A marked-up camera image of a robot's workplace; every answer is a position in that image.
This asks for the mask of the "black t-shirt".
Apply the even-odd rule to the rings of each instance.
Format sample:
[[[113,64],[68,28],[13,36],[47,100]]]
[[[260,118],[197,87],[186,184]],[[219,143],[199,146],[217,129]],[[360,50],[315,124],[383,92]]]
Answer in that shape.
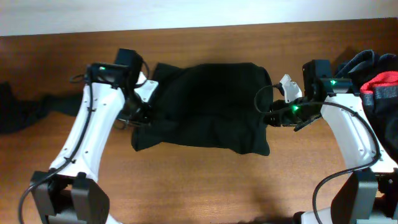
[[[268,156],[267,124],[260,110],[268,110],[273,92],[267,70],[253,63],[206,63],[179,68],[158,63],[159,86],[152,100],[149,125],[136,128],[135,151],[162,142],[230,149],[238,154]]]

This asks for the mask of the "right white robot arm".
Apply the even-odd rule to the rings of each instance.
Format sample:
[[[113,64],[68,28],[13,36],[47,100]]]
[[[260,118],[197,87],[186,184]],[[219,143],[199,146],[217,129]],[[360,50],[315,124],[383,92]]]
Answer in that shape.
[[[285,75],[271,126],[300,130],[324,119],[345,161],[348,180],[328,208],[298,212],[294,223],[397,222],[397,59],[348,65],[332,74],[326,60],[303,66],[304,86]]]

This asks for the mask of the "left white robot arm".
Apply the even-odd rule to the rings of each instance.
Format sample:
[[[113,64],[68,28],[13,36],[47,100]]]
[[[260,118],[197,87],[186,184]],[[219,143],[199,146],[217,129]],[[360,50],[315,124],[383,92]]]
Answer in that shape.
[[[47,172],[34,172],[32,194],[42,223],[116,223],[110,199],[98,185],[101,158],[114,122],[149,124],[146,115],[158,87],[144,59],[119,49],[114,63],[92,63],[72,130]]]

